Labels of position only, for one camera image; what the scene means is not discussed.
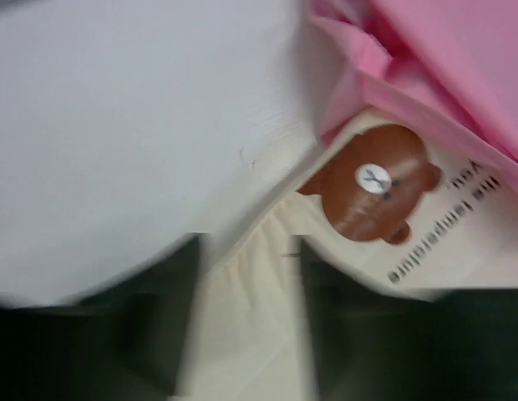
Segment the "pink pillowcase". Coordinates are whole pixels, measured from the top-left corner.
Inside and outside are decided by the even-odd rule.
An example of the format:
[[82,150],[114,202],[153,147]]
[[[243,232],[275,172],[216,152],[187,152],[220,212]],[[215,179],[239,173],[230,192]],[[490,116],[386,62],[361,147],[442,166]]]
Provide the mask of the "pink pillowcase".
[[366,106],[518,178],[518,1],[311,1],[346,63],[320,129]]

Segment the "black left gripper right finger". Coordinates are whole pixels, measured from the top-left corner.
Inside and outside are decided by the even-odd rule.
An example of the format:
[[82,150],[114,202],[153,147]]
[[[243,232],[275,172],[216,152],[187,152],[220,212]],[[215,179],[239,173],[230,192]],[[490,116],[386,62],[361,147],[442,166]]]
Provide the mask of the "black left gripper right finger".
[[299,246],[321,400],[518,400],[518,288],[385,295]]

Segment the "cream pillow with bear print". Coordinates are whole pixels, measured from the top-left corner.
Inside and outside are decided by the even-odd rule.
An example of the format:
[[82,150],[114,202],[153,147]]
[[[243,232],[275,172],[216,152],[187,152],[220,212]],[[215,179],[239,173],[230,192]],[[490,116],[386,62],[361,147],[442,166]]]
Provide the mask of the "cream pillow with bear print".
[[187,400],[315,400],[298,239],[326,295],[356,278],[388,294],[469,282],[518,261],[518,196],[490,168],[376,109],[348,122],[215,246],[201,283]]

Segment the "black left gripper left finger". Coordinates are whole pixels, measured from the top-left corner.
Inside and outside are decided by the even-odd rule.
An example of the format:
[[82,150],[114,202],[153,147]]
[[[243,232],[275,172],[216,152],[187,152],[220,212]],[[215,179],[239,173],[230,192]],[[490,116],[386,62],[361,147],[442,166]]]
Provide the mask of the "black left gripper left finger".
[[0,296],[0,400],[168,400],[175,396],[203,237],[70,304]]

